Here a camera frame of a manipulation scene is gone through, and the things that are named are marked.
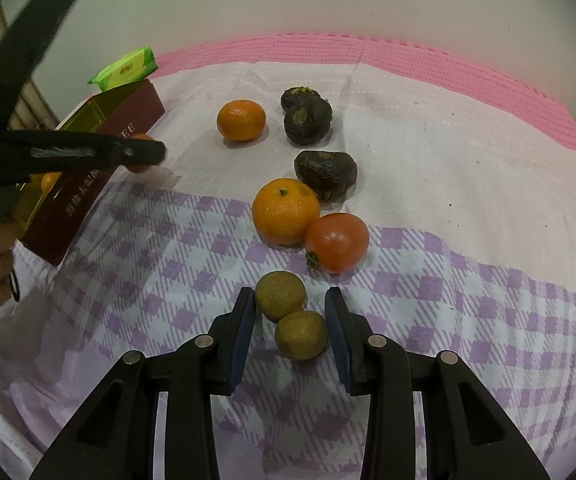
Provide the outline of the oval orange mandarin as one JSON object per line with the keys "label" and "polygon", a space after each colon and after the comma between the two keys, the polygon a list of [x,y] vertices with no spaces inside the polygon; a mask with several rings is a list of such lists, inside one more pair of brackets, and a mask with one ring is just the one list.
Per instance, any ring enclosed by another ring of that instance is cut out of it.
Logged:
{"label": "oval orange mandarin", "polygon": [[61,177],[60,172],[46,172],[46,174],[32,174],[28,187],[33,192],[48,193]]}

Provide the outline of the small red tomato with stem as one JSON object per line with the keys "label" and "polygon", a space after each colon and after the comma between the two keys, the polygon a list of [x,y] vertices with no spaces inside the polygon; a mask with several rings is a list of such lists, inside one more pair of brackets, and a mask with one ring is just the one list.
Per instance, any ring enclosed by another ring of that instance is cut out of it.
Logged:
{"label": "small red tomato with stem", "polygon": [[[130,136],[130,139],[133,141],[152,141],[151,136],[149,136],[147,133],[134,133]],[[142,160],[144,158],[144,154],[145,151],[142,148],[139,148],[136,155],[137,159]],[[148,171],[150,167],[150,164],[134,164],[134,162],[126,165],[126,169],[131,174],[143,174],[144,172]]]}

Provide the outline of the dark passion fruit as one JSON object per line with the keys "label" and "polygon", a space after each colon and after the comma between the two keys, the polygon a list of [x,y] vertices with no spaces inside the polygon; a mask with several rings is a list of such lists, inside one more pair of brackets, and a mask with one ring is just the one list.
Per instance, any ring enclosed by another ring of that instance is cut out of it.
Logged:
{"label": "dark passion fruit", "polygon": [[323,140],[331,126],[332,107],[319,96],[305,96],[286,111],[283,126],[288,139],[297,145]]}
{"label": "dark passion fruit", "polygon": [[299,102],[301,99],[308,98],[309,96],[317,96],[320,97],[320,94],[309,87],[292,87],[285,90],[280,98],[280,105],[282,110],[286,113],[291,107],[294,106],[296,102]]}
{"label": "dark passion fruit", "polygon": [[301,151],[294,159],[297,178],[323,202],[337,202],[356,183],[358,167],[345,152]]}

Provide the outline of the green tissue pack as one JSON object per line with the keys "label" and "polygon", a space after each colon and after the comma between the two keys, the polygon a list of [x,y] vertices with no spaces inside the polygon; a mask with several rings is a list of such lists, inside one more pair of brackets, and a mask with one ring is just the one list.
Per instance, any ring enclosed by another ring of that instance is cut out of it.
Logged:
{"label": "green tissue pack", "polygon": [[158,64],[151,47],[141,47],[99,70],[87,84],[96,84],[101,92],[105,92],[123,84],[141,81],[156,70]]}

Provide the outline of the right brown longan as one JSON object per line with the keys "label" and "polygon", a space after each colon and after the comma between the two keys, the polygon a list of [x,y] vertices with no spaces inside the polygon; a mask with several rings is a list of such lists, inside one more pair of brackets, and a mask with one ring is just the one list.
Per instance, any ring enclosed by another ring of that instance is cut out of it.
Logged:
{"label": "right brown longan", "polygon": [[314,311],[292,312],[276,324],[275,343],[280,354],[287,359],[314,359],[327,348],[326,321],[321,314]]}

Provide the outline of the brown longan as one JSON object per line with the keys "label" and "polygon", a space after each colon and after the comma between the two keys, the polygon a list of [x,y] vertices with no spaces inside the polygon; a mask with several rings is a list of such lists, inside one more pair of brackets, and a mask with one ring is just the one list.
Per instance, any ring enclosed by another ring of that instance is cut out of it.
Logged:
{"label": "brown longan", "polygon": [[286,315],[304,309],[305,285],[291,272],[269,272],[256,283],[255,300],[265,318],[278,323]]}
{"label": "brown longan", "polygon": [[280,354],[287,359],[314,359],[327,348],[326,321],[321,314],[314,311],[292,312],[276,324],[275,343]]}

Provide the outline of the left brown longan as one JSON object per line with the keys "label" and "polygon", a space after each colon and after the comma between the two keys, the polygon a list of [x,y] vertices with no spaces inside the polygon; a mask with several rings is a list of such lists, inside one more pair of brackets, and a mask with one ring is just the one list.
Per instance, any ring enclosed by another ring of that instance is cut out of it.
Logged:
{"label": "left brown longan", "polygon": [[291,272],[269,272],[256,283],[255,300],[265,318],[278,323],[286,315],[304,309],[305,285]]}

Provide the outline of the pink and purple tablecloth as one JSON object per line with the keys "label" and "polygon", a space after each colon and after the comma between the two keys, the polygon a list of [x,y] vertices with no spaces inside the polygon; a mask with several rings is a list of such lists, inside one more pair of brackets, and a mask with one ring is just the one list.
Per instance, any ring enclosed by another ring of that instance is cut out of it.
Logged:
{"label": "pink and purple tablecloth", "polygon": [[[176,349],[277,269],[302,279],[313,310],[337,286],[405,349],[457,352],[552,478],[575,469],[576,121],[560,101],[444,52],[361,37],[256,37],[158,65],[165,163],[116,172],[60,266],[16,251],[22,296],[0,316],[9,477],[30,476],[125,351]],[[257,191],[293,174],[279,100],[295,86],[331,104],[323,148],[358,167],[341,209],[367,223],[370,247],[340,276],[266,245],[251,220]],[[218,131],[235,100],[265,110],[258,139]]]}

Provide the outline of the rattan chair frame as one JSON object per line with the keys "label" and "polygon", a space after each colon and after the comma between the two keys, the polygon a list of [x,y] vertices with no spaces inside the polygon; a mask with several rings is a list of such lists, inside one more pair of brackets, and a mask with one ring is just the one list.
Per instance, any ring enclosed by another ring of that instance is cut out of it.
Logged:
{"label": "rattan chair frame", "polygon": [[[9,25],[0,4],[0,44],[8,33]],[[58,119],[44,96],[38,90],[34,80],[27,76],[23,84],[16,77],[12,78],[12,87],[4,90],[4,96],[11,104],[11,91],[15,90],[15,106],[8,114],[9,130],[54,130],[58,125]]]}

